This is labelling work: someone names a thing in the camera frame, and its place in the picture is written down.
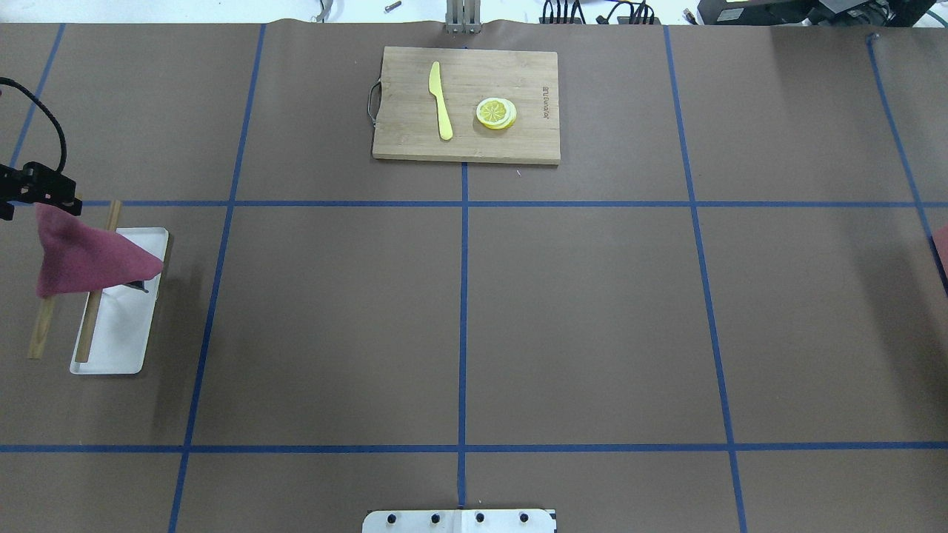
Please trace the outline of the wooden chopstick beside tray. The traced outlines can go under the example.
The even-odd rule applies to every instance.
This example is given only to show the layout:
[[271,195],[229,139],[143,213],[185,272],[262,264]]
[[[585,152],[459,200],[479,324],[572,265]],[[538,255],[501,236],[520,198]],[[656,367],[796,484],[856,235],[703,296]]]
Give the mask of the wooden chopstick beside tray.
[[47,344],[48,334],[52,318],[55,312],[56,297],[54,295],[41,298],[38,314],[33,325],[33,334],[30,337],[28,345],[28,360],[41,360],[44,354],[45,344]]

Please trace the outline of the white rectangular tray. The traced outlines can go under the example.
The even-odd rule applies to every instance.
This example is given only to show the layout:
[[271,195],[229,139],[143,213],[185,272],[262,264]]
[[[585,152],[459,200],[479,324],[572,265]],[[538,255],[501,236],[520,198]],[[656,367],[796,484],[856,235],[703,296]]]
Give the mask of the white rectangular tray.
[[162,275],[144,282],[143,290],[129,286],[105,288],[88,360],[76,355],[77,334],[69,371],[74,375],[136,375],[144,365]]

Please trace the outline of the pink red towel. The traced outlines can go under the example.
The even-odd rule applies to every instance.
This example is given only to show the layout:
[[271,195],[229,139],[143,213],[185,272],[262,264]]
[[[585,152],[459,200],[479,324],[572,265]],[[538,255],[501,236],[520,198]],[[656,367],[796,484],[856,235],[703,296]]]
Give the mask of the pink red towel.
[[43,247],[35,288],[41,299],[145,282],[162,273],[159,257],[121,234],[85,225],[47,204],[35,207],[35,219]]

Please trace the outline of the wooden cutting board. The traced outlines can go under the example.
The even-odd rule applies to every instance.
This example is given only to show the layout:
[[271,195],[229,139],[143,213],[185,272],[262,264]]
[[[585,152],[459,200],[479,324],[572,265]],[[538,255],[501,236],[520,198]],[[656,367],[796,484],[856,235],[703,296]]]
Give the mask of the wooden cutting board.
[[[441,85],[453,139],[439,138],[430,67],[441,64]],[[548,51],[384,48],[377,81],[372,154],[387,161],[559,165],[559,57]],[[476,118],[485,98],[517,107],[515,123],[489,130]]]

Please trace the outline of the aluminium frame post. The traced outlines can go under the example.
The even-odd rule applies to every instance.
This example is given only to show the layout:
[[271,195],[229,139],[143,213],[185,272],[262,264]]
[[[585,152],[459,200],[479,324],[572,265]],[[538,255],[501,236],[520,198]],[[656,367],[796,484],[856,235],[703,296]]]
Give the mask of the aluminium frame post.
[[444,28],[448,34],[477,34],[481,32],[480,0],[448,0]]

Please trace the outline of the wooden chopstick on tray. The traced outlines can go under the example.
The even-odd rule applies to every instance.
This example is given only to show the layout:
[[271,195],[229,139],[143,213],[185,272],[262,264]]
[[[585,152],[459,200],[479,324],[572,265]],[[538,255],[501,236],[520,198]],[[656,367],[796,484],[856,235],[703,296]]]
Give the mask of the wooden chopstick on tray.
[[[104,225],[105,232],[115,232],[119,223],[119,217],[121,217],[121,208],[121,201],[112,200],[110,202],[106,224]],[[99,307],[101,306],[101,298],[101,290],[88,293],[74,357],[74,361],[78,364],[89,361],[93,338],[95,336],[95,330],[97,326]]]

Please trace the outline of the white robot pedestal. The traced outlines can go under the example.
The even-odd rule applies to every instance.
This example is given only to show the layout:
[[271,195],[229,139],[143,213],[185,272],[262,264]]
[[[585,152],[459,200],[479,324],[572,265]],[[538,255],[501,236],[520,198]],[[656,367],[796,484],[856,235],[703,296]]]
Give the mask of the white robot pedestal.
[[547,509],[377,510],[363,520],[362,532],[556,532]]

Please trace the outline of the yellow lemon slices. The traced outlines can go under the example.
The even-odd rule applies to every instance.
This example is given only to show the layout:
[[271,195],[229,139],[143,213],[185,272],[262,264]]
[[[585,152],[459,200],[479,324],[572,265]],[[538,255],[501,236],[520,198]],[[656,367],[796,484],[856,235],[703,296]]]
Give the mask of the yellow lemon slices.
[[517,117],[517,107],[506,98],[485,98],[476,106],[478,123],[489,130],[507,129],[515,123]]

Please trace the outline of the yellow plastic knife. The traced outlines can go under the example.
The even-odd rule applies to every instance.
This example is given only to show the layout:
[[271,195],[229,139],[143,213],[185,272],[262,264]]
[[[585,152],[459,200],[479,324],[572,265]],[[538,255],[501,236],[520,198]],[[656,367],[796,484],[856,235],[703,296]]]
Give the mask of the yellow plastic knife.
[[432,95],[435,100],[439,138],[442,141],[451,141],[454,135],[453,123],[448,115],[444,89],[443,85],[441,85],[440,61],[434,61],[433,64],[431,64],[427,87],[429,87],[430,95]]

